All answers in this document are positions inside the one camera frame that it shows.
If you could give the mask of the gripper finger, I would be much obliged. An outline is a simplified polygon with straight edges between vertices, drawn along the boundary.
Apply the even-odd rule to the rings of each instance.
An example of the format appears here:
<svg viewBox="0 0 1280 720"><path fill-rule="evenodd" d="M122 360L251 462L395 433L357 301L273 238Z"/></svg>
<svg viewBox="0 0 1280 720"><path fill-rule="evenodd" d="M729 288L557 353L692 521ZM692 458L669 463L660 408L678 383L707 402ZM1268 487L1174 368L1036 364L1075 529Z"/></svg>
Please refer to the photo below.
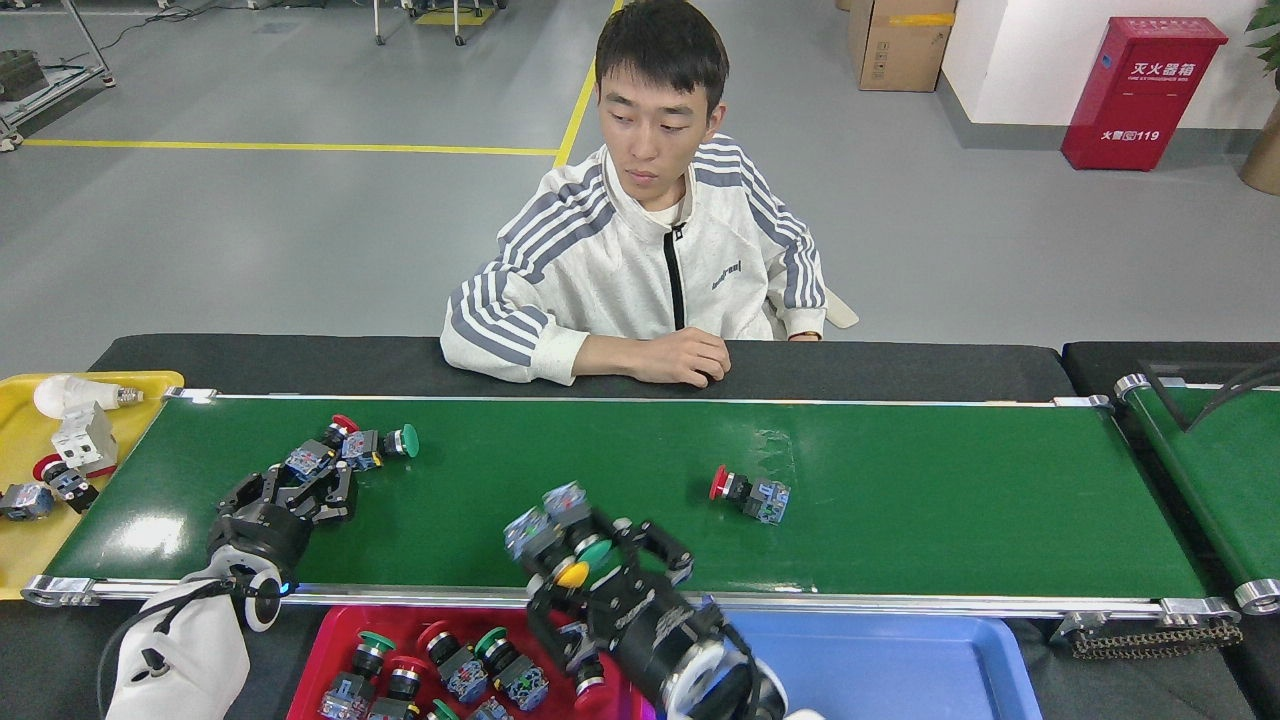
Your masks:
<svg viewBox="0 0 1280 720"><path fill-rule="evenodd" d="M250 473L218 502L218 516L242 521L301 519L298 477L283 464Z"/></svg>
<svg viewBox="0 0 1280 720"><path fill-rule="evenodd" d="M351 468L329 468L288 489L289 511L315 524L346 521L355 514L358 487Z"/></svg>
<svg viewBox="0 0 1280 720"><path fill-rule="evenodd" d="M598 514L598 528L604 530L611 547L598 561L598 587L621 571L658 571L677 585L692 573L692 552L663 525L653 520L632 521Z"/></svg>
<svg viewBox="0 0 1280 720"><path fill-rule="evenodd" d="M527 624L557 669L576 683L603 683L604 666L572 591L543 580L526 587Z"/></svg>

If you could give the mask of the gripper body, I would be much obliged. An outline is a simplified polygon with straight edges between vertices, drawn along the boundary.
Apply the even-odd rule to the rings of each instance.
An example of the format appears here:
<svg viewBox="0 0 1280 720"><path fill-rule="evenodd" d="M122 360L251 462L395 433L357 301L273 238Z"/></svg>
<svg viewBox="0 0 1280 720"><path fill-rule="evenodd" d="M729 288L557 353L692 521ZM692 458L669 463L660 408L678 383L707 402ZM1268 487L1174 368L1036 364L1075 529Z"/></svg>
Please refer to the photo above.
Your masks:
<svg viewBox="0 0 1280 720"><path fill-rule="evenodd" d="M296 583L296 568L305 553L314 524L276 503L248 503L221 514L207 542L210 557L221 547L269 561L285 583Z"/></svg>
<svg viewBox="0 0 1280 720"><path fill-rule="evenodd" d="M736 652L716 603L695 609L649 571L590 587L590 635L662 714L733 714Z"/></svg>

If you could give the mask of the person's right hand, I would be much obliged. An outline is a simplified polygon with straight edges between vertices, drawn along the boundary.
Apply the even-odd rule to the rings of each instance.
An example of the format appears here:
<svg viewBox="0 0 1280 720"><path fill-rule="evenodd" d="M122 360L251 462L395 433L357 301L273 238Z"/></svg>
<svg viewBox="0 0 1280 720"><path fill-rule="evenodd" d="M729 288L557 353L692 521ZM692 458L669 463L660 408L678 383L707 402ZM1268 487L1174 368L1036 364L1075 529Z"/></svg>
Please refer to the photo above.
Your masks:
<svg viewBox="0 0 1280 720"><path fill-rule="evenodd" d="M707 388L723 380L732 361L724 340L698 328L684 328L634 346L627 374L636 380Z"/></svg>

